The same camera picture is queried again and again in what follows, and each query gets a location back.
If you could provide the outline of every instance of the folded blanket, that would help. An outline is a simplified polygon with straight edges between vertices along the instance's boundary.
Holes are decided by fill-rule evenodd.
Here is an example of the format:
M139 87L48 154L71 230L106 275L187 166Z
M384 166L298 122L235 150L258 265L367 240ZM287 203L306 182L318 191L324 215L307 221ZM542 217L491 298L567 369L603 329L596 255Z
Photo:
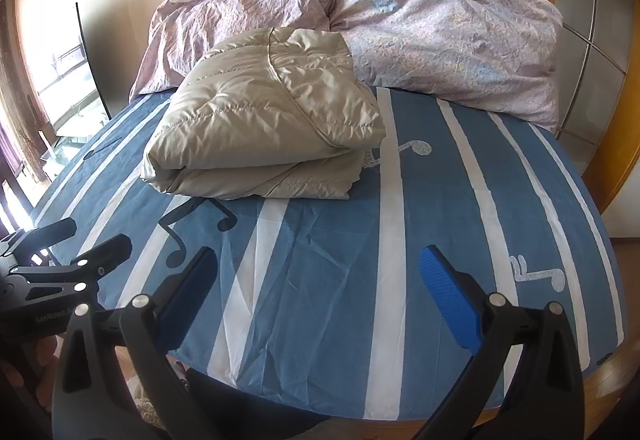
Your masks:
M149 140L143 180L223 200L347 198L385 130L337 33L245 32L215 45L174 93Z
M270 26L341 32L367 84L558 122L562 19L546 0L166 0L131 98L179 86L216 43Z

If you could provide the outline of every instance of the beige comforter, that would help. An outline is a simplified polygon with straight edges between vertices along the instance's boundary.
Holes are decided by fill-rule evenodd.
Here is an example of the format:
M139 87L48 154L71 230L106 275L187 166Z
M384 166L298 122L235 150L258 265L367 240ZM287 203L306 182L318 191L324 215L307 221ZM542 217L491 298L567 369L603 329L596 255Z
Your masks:
M338 33L251 30L204 55L149 140L142 178L223 200L347 198L385 129Z

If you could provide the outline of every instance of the bed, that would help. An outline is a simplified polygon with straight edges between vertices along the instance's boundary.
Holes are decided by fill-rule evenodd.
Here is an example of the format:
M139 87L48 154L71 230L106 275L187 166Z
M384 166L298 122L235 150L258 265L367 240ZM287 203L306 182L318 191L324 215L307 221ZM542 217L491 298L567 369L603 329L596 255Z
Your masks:
M332 416L425 419L468 361L418 276L435 244L487 292L567 310L584 375L625 335L622 283L591 197L553 135L509 115L372 88L387 130L350 200L170 196L138 177L173 90L137 98L34 209L70 216L68 262L117 233L130 259L106 308L152 293L201 246L217 279L171 355L247 393ZM513 348L487 406L513 376Z

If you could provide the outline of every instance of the blue gripper pad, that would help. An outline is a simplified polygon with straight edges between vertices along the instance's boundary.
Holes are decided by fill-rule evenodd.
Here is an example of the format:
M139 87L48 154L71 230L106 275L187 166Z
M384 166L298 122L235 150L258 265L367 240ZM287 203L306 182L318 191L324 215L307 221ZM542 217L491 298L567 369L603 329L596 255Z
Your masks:
M428 246L420 254L420 277L456 342L475 355L482 343L480 316L457 284L448 263L435 246Z

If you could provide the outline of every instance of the human hand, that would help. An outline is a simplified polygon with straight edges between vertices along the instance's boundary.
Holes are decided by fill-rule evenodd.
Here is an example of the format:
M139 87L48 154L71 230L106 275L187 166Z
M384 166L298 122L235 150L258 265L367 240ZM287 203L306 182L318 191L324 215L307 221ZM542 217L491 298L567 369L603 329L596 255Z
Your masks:
M54 356L58 342L55 336L46 337L38 340L36 343L36 360L40 366L44 368L40 382L36 388L36 398L39 404L47 411L51 411L51 402L53 398L53 382L56 375L56 366L58 358ZM20 388L24 385L24 379L18 370L5 360L0 359L0 368L4 376L6 376L9 384L14 388Z

